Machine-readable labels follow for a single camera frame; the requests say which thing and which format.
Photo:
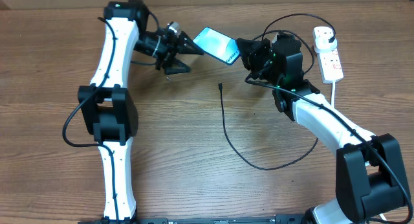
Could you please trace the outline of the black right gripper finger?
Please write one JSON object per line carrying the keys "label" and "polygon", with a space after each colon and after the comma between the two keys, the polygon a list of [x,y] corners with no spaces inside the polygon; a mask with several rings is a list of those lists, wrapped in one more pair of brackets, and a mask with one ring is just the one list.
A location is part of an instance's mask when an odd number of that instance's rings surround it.
{"label": "black right gripper finger", "polygon": [[236,39],[237,47],[240,55],[242,56],[262,56],[263,44],[261,41],[254,41],[249,39],[238,38]]}
{"label": "black right gripper finger", "polygon": [[256,51],[241,51],[241,59],[244,67],[248,71],[256,71],[258,68],[259,59],[257,58]]}

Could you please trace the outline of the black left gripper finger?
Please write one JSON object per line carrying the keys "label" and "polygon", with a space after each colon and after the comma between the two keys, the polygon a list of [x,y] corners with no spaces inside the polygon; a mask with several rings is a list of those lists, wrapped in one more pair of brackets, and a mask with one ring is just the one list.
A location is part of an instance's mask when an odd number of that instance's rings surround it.
{"label": "black left gripper finger", "polygon": [[182,62],[182,61],[180,61],[176,58],[165,62],[163,64],[162,68],[164,69],[165,75],[190,73],[191,72],[191,67],[189,67],[184,62]]}
{"label": "black left gripper finger", "polygon": [[182,31],[179,35],[177,42],[177,52],[179,54],[204,54],[204,51],[198,45],[196,45],[184,31]]}

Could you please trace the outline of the blue Galaxy smartphone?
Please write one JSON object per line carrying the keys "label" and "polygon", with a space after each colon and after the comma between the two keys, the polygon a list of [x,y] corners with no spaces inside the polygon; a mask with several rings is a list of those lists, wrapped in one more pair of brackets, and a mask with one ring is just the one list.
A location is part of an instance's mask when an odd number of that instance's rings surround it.
{"label": "blue Galaxy smartphone", "polygon": [[209,27],[198,33],[193,42],[205,53],[227,65],[232,65],[240,57],[233,38]]}

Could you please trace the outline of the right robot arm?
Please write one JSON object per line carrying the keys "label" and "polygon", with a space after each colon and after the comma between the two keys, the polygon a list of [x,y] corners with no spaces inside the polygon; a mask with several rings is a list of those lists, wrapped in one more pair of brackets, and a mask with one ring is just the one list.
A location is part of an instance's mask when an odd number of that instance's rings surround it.
{"label": "right robot arm", "polygon": [[269,39],[236,41],[245,81],[270,88],[279,112],[311,131],[336,156],[335,198],[308,209],[302,223],[381,222],[380,214],[413,203],[400,145],[390,134],[360,128],[330,105],[305,79],[299,37],[280,33]]}

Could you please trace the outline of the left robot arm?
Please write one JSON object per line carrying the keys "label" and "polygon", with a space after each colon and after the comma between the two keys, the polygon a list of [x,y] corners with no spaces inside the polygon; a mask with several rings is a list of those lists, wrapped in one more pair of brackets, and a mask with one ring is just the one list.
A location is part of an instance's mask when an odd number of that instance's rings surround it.
{"label": "left robot arm", "polygon": [[137,223],[131,152],[138,131],[138,111],[128,90],[134,52],[155,59],[166,75],[188,73],[177,54],[202,55],[202,49],[172,21],[151,32],[153,14],[142,0],[111,1],[103,10],[105,41],[98,68],[89,85],[78,89],[87,131],[103,164],[105,208],[100,223]]}

